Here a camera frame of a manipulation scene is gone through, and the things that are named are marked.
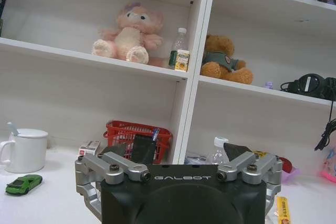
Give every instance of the metal bracket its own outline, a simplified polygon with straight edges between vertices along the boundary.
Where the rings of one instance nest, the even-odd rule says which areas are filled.
[[[237,174],[240,173],[244,167],[255,162],[256,155],[252,152],[245,152],[228,164],[218,166],[217,178],[222,181],[234,181],[237,179]]]
[[[240,172],[243,181],[248,184],[258,185],[262,180],[266,183],[265,214],[267,214],[274,204],[275,195],[281,191],[282,161],[271,154],[256,161],[254,153],[245,152],[231,162],[219,165],[217,178],[222,182],[233,181]]]
[[[113,152],[105,153],[101,159],[87,154],[75,161],[76,191],[83,195],[85,205],[101,221],[101,203],[92,182],[99,184],[105,179],[107,184],[117,185],[123,182],[124,173],[130,180],[146,182],[151,174],[147,166],[127,160]]]

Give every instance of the brown teddy bear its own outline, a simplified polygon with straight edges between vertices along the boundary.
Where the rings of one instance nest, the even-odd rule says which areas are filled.
[[[251,84],[253,73],[243,60],[232,59],[235,46],[225,36],[207,35],[201,75]]]

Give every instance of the white mug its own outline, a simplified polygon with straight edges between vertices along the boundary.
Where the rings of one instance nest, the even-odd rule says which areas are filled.
[[[46,161],[48,133],[33,129],[18,129],[19,134],[12,133],[8,141],[0,143],[0,164],[11,173],[31,173],[44,167]],[[10,158],[2,160],[5,145],[10,146]]]

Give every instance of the red plastic basket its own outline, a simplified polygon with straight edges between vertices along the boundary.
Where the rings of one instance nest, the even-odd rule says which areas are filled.
[[[154,127],[138,123],[129,123],[122,121],[110,121],[106,124],[107,131],[104,137],[107,138],[108,146],[126,143],[125,158],[130,159],[132,155],[133,142],[136,134],[152,136],[154,129],[160,129],[157,136],[156,149],[154,154],[154,164],[159,164],[163,159],[164,153],[170,147],[172,133],[160,127]]]

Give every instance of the yellow box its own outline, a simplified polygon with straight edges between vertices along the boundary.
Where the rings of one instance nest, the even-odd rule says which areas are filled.
[[[291,224],[288,200],[285,197],[277,197],[278,224]]]
[[[190,52],[187,50],[178,50],[175,62],[175,70],[177,71],[188,71]]]

